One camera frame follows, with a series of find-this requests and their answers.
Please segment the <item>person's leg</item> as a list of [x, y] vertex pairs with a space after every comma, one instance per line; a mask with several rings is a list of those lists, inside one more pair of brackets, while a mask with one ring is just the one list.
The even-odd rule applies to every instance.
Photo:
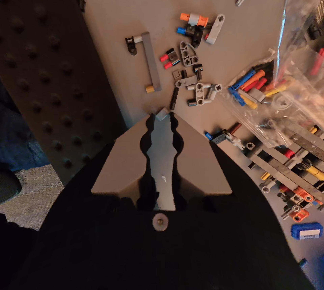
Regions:
[[0, 83], [0, 166], [12, 172], [50, 164], [6, 88]]

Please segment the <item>black red lego pin block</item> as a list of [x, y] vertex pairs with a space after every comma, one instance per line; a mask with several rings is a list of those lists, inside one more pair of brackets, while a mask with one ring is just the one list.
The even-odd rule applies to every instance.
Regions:
[[174, 67], [180, 62], [180, 59], [174, 48], [167, 50], [161, 57], [160, 61], [163, 63], [164, 69]]

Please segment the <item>orange blue black connector cluster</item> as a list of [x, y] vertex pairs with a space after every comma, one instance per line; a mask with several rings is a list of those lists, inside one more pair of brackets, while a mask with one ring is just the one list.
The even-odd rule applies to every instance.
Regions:
[[196, 49], [202, 40], [204, 30], [197, 25], [190, 25], [187, 24], [185, 28], [178, 27], [177, 28], [177, 33], [190, 37], [191, 38], [191, 45], [194, 49]]

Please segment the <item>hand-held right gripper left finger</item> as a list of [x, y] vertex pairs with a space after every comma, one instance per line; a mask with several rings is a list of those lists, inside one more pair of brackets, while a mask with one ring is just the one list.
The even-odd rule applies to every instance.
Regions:
[[147, 115], [116, 139], [92, 189], [94, 195], [129, 198], [139, 210], [153, 210], [158, 198], [148, 150], [156, 116]]

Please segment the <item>orange grey lego pin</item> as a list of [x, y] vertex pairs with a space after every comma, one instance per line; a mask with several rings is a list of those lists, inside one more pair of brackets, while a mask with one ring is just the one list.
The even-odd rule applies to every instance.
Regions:
[[209, 18], [208, 17], [203, 17], [199, 14], [191, 13], [191, 14], [186, 14], [186, 13], [181, 13], [180, 15], [180, 20], [188, 22], [189, 25], [197, 25], [201, 26], [203, 28], [206, 27]]

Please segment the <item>thin grey lego liftarm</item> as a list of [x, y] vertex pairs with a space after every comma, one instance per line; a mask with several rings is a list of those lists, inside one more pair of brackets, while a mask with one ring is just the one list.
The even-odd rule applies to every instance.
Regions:
[[219, 14], [215, 19], [213, 25], [211, 26], [209, 32], [205, 36], [206, 43], [213, 45], [216, 42], [224, 21], [225, 15], [222, 13]]

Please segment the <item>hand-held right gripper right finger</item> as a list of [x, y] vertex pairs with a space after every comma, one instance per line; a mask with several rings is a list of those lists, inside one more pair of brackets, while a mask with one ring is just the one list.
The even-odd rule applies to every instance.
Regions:
[[172, 146], [172, 195], [176, 211], [192, 203], [233, 193], [207, 138], [175, 113], [170, 114]]

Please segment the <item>small light grey lego piece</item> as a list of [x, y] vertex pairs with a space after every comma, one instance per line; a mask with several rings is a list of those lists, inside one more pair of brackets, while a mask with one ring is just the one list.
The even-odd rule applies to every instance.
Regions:
[[158, 120], [159, 122], [161, 122], [162, 120], [164, 120], [168, 115], [170, 114], [170, 111], [166, 108], [163, 107], [162, 109], [160, 109], [160, 111], [156, 114], [156, 120]]

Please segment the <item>small clear bag of pins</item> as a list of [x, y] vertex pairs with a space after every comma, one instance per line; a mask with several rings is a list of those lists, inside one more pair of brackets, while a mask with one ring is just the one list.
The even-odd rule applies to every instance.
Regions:
[[245, 68], [221, 92], [230, 112], [266, 146], [288, 146], [288, 124], [323, 129], [323, 48], [293, 51], [277, 70], [275, 50]]

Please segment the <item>grey lego beam black connector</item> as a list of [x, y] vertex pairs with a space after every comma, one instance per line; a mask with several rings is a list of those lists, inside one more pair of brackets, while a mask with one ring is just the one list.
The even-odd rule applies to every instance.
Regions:
[[137, 54], [136, 44], [142, 42], [144, 46], [145, 57], [148, 65], [149, 74], [152, 84], [145, 87], [147, 93], [154, 93], [161, 91], [161, 81], [157, 69], [154, 49], [149, 32], [142, 33], [141, 36], [125, 38], [128, 52], [135, 56]]

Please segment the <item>dark grey block blue pin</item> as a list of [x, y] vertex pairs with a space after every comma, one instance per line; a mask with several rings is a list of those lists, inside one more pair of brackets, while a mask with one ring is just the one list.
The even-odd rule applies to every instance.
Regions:
[[210, 142], [215, 143], [216, 145], [220, 144], [221, 142], [227, 140], [229, 141], [232, 145], [238, 147], [240, 150], [244, 150], [245, 146], [241, 142], [239, 138], [234, 136], [230, 131], [224, 129], [220, 131], [219, 133], [215, 135], [211, 135], [207, 131], [204, 132], [204, 135]]

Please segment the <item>small blue labelled tag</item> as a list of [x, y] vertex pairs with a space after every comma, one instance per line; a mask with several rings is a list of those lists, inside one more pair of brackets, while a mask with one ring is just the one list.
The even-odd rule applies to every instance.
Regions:
[[293, 224], [290, 233], [295, 240], [319, 239], [323, 235], [323, 226], [318, 222]]

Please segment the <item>black perforated pad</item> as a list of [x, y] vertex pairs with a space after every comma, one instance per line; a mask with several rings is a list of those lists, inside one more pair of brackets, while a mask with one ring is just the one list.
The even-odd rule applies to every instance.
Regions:
[[63, 185], [126, 131], [76, 0], [1, 0], [1, 81]]

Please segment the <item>loose small lego pieces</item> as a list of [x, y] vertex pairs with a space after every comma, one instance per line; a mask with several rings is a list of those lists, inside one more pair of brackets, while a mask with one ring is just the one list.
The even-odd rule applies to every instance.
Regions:
[[202, 106], [211, 103], [216, 94], [221, 92], [223, 86], [221, 84], [202, 83], [202, 71], [203, 65], [201, 63], [193, 65], [194, 75], [188, 77], [187, 70], [176, 70], [172, 72], [175, 80], [175, 88], [173, 90], [169, 109], [175, 110], [177, 97], [180, 88], [186, 88], [188, 91], [193, 91], [195, 98], [187, 101], [187, 105], [191, 106]]

